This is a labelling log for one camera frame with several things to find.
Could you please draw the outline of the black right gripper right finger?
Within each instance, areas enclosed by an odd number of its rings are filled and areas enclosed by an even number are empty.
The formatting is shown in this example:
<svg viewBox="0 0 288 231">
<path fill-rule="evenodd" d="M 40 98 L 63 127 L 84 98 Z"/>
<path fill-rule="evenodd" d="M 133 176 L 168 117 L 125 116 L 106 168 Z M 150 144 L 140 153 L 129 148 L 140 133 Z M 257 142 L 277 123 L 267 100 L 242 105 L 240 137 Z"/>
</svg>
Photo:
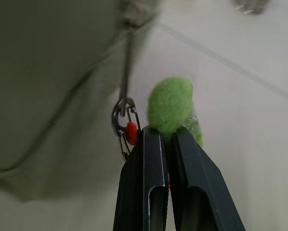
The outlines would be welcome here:
<svg viewBox="0 0 288 231">
<path fill-rule="evenodd" d="M 220 170 L 185 127 L 171 139 L 169 177 L 176 231 L 246 231 Z"/>
</svg>

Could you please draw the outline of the green fabric pouch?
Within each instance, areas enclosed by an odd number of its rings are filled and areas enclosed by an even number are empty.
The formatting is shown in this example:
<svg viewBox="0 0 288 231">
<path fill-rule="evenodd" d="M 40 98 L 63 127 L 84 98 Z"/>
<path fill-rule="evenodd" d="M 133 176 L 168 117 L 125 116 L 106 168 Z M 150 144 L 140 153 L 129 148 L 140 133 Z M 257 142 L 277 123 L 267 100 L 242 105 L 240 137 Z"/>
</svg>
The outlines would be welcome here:
<svg viewBox="0 0 288 231">
<path fill-rule="evenodd" d="M 131 69 L 162 0 L 0 0 L 0 190 L 61 197 L 65 154 Z"/>
</svg>

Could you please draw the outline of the green plush keychain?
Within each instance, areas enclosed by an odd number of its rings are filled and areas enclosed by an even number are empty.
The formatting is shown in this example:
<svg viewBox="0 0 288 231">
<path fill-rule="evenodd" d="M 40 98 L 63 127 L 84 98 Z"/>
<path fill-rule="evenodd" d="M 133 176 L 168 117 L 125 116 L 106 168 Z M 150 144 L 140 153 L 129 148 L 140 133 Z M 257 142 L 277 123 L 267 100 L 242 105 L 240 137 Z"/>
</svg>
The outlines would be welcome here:
<svg viewBox="0 0 288 231">
<path fill-rule="evenodd" d="M 157 83 L 148 98 L 147 119 L 151 128 L 159 132 L 166 145 L 180 126 L 192 134 L 203 147 L 198 117 L 193 107 L 193 85 L 184 77 L 168 77 Z M 119 138 L 122 156 L 128 159 L 129 145 L 135 146 L 140 137 L 140 123 L 132 98 L 123 97 L 115 104 L 112 126 Z"/>
</svg>

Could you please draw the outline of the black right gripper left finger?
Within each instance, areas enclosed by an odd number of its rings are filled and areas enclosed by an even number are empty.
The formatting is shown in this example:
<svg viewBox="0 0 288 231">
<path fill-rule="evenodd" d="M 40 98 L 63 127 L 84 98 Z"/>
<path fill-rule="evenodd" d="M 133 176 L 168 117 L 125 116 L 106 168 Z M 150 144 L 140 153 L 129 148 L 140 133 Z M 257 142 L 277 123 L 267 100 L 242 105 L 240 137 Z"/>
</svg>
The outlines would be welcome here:
<svg viewBox="0 0 288 231">
<path fill-rule="evenodd" d="M 146 126 L 120 173 L 113 231 L 165 231 L 168 196 L 163 138 Z"/>
</svg>

